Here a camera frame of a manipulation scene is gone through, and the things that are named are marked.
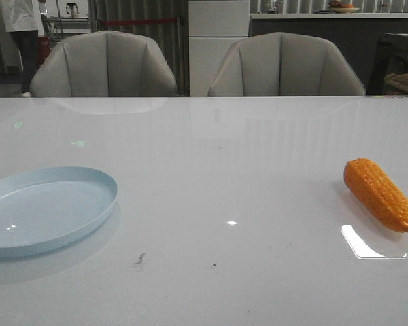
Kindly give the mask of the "orange plastic corn cob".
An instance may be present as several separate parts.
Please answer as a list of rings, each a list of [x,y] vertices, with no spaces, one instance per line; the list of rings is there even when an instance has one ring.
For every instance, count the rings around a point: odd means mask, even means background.
[[[347,162],[343,179],[353,195],[385,228],[408,232],[408,198],[376,162],[367,158]]]

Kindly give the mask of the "light blue round plate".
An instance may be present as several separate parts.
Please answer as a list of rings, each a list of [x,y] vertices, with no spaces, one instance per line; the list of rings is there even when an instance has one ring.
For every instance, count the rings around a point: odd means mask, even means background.
[[[41,168],[0,180],[0,259],[47,253],[96,230],[118,196],[113,177],[93,168]]]

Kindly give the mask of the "right grey upholstered chair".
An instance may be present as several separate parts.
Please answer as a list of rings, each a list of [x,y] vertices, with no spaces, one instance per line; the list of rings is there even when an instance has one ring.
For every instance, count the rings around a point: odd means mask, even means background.
[[[364,94],[361,80],[333,42],[283,32],[234,43],[208,90],[211,97]]]

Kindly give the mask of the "grey upholstered chair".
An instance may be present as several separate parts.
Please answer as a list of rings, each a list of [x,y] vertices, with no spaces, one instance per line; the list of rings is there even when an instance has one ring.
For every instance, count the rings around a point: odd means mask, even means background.
[[[119,31],[68,37],[51,51],[30,85],[37,98],[170,97],[174,74],[151,38]]]
[[[333,42],[283,32],[234,43],[208,90],[211,97],[364,94],[361,80]]]

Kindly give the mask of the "white cabinet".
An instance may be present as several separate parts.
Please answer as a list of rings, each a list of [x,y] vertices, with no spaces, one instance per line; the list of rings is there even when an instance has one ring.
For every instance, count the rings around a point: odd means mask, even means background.
[[[191,97],[204,97],[236,41],[249,34],[249,1],[189,1],[188,44]]]

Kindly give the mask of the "left grey upholstered chair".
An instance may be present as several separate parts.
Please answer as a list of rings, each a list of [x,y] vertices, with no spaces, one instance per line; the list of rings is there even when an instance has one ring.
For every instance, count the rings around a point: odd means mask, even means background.
[[[37,98],[170,97],[174,74],[151,38],[119,31],[68,37],[51,51],[30,85]]]

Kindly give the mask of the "red barrier belt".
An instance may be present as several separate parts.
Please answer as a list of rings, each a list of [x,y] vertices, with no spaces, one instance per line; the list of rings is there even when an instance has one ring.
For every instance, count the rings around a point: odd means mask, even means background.
[[[101,23],[104,26],[138,26],[138,25],[155,25],[155,24],[169,24],[176,23],[177,17],[161,18],[151,20],[106,20]]]

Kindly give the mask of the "red bin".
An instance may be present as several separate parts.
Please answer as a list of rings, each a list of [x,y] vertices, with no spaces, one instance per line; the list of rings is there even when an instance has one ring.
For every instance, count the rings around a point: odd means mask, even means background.
[[[51,52],[49,39],[47,37],[39,37],[37,39],[37,48],[37,68],[40,68]]]

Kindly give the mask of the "dark counter with white top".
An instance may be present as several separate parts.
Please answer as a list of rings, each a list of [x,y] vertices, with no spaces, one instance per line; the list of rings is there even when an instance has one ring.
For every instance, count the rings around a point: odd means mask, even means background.
[[[252,14],[250,35],[287,32],[325,38],[346,57],[367,91],[377,42],[408,34],[408,14]]]

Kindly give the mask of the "fruit bowl on counter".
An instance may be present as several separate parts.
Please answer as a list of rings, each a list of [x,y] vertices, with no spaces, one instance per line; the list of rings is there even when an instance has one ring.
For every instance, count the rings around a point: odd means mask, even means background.
[[[344,3],[338,0],[332,0],[328,3],[328,10],[336,14],[350,14],[357,12],[359,10],[358,7],[354,7],[350,3]]]

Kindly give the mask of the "person in white shirt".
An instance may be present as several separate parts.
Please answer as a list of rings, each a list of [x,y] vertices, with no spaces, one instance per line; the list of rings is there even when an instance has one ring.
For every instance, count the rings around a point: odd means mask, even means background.
[[[0,1],[0,14],[4,22],[5,31],[10,34],[20,52],[23,65],[21,79],[21,95],[30,98],[31,80],[36,71],[38,25],[36,16],[40,16],[33,9],[33,1]]]

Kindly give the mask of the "metal stanchion post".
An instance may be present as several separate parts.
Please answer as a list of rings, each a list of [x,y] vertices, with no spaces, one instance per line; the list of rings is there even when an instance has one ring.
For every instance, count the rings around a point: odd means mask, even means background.
[[[178,53],[178,77],[179,77],[179,94],[185,94],[185,72],[184,72],[184,47],[182,33],[183,18],[176,17],[177,26],[177,53]]]

